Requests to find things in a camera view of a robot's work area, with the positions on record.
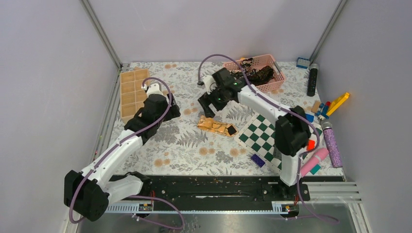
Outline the wooden compartment tray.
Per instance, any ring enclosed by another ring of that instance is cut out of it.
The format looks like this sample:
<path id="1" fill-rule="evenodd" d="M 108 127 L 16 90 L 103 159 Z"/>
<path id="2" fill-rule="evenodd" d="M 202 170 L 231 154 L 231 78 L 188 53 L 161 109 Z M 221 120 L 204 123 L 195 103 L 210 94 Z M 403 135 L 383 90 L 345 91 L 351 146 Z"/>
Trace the wooden compartment tray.
<path id="1" fill-rule="evenodd" d="M 147 95 L 141 86 L 149 76 L 148 69 L 140 68 L 120 74 L 120 118 L 124 123 L 144 106 Z"/>

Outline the yellow patterned tie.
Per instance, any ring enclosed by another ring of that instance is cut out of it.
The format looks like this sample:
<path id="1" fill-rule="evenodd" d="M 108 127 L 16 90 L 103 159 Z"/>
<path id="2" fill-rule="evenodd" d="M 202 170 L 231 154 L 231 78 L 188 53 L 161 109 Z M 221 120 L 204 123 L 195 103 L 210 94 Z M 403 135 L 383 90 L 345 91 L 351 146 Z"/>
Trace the yellow patterned tie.
<path id="1" fill-rule="evenodd" d="M 197 127 L 201 130 L 216 133 L 224 136 L 235 136 L 238 133 L 238 130 L 233 124 L 223 123 L 215 121 L 213 118 L 201 116 Z"/>

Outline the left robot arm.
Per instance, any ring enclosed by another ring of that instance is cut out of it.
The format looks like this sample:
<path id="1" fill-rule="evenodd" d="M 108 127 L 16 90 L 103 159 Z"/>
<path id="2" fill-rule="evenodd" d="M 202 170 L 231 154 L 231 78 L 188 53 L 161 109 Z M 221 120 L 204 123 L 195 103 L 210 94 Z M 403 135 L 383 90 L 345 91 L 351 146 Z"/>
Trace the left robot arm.
<path id="1" fill-rule="evenodd" d="M 126 197 L 135 195 L 140 200 L 149 197 L 151 187 L 138 175 L 110 181 L 125 159 L 156 134 L 162 122 L 180 116 L 171 93 L 149 94 L 143 103 L 102 155 L 80 172 L 71 170 L 66 174 L 64 204 L 69 208 L 71 223 L 80 223 L 84 218 L 96 221 L 109 205 Z"/>

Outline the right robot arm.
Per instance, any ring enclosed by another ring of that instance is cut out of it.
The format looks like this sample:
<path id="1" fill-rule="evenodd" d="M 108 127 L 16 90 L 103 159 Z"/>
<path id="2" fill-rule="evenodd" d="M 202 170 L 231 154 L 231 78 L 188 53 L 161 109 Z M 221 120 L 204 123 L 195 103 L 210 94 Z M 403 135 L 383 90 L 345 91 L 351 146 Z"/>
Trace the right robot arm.
<path id="1" fill-rule="evenodd" d="M 275 146 L 282 155 L 280 179 L 283 183 L 278 192 L 285 200 L 295 197 L 298 193 L 296 183 L 300 153 L 304 151 L 311 135 L 311 123 L 306 119 L 303 108 L 291 108 L 276 102 L 259 91 L 246 76 L 237 79 L 226 68 L 212 75 L 199 76 L 197 84 L 206 89 L 198 99 L 206 117 L 215 117 L 211 107 L 220 111 L 229 102 L 235 101 L 264 116 L 275 127 Z"/>

